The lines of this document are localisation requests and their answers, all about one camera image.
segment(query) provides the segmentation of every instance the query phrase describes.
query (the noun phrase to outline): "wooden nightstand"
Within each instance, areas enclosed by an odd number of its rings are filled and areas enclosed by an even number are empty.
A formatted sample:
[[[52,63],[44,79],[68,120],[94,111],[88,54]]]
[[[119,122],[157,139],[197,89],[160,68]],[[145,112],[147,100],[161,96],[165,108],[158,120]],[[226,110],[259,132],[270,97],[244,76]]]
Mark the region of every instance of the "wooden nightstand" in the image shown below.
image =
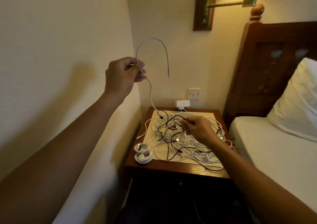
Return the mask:
[[[164,108],[164,107],[158,107],[158,110],[177,110],[176,108]],[[138,136],[142,135],[145,132],[145,125],[144,123],[151,119],[153,114],[154,108],[149,107],[149,110],[144,118],[144,122],[141,125],[141,128],[139,130]],[[224,124],[224,121],[222,119],[221,113],[219,110],[202,110],[202,109],[187,109],[188,112],[208,112],[213,113],[215,115],[215,118],[217,121],[220,122],[220,124],[223,127],[225,138],[228,140],[231,140],[228,130]],[[214,177],[221,177],[221,178],[229,178],[227,172],[223,169],[221,171],[209,171],[206,170],[203,166],[199,164],[189,164],[189,163],[182,163],[182,162],[169,162],[169,161],[161,161],[161,160],[155,160],[153,159],[147,164],[139,164],[134,159],[135,151],[134,146],[138,143],[143,142],[144,136],[141,137],[138,140],[134,141],[133,146],[131,147],[129,151],[128,158],[125,162],[125,166],[131,170],[133,173],[138,173],[140,171],[144,171],[145,169],[147,172],[150,170],[159,170],[163,172],[169,172],[169,173],[183,173],[183,174],[195,174],[195,175],[204,175],[204,176],[214,176]]]

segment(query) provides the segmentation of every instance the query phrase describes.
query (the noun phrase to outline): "wall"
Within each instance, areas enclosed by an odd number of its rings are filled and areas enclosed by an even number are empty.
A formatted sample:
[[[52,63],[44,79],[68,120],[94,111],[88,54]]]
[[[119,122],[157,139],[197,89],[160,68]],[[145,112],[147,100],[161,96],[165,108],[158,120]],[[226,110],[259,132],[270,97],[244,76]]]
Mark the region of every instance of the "wall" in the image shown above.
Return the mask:
[[[217,0],[218,3],[240,0]],[[166,45],[171,77],[160,43],[142,46],[139,58],[147,66],[156,106],[174,106],[186,98],[187,88],[201,88],[197,108],[223,111],[250,8],[217,8],[213,30],[193,32],[195,0],[128,0],[134,50],[145,38],[160,38]],[[266,10],[264,23],[317,20],[317,0],[258,0]],[[139,84],[142,113],[151,105],[149,84]]]
[[[0,15],[1,179],[97,100],[108,63],[133,43],[127,0],[0,0]],[[104,223],[125,195],[117,171],[140,121],[135,85],[55,224]]]

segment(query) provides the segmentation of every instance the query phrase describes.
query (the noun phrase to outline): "white charger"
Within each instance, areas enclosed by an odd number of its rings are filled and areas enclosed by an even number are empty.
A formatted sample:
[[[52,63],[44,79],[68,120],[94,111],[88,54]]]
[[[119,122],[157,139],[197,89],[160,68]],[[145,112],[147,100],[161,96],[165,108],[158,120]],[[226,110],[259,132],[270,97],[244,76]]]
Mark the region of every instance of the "white charger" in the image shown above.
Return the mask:
[[[184,110],[185,107],[191,106],[191,102],[189,100],[177,100],[175,101],[175,106],[179,110]]]

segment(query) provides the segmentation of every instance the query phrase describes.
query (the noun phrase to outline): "left hand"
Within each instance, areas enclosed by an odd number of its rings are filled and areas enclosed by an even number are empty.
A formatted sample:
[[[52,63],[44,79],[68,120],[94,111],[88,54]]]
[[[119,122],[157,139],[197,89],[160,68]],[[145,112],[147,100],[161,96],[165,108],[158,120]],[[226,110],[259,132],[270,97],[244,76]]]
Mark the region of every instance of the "left hand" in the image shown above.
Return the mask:
[[[144,66],[144,62],[137,62],[133,57],[111,61],[106,70],[105,92],[115,94],[123,101],[131,92],[134,82],[141,82],[147,78],[141,73],[141,70],[146,73]]]

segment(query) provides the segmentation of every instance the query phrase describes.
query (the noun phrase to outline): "white pillow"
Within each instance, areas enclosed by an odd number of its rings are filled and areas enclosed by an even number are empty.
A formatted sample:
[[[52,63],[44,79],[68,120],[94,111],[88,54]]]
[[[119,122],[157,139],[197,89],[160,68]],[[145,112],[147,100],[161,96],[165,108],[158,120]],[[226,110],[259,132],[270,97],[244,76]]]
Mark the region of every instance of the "white pillow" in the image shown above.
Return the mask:
[[[280,130],[317,142],[317,62],[304,58],[267,115]]]

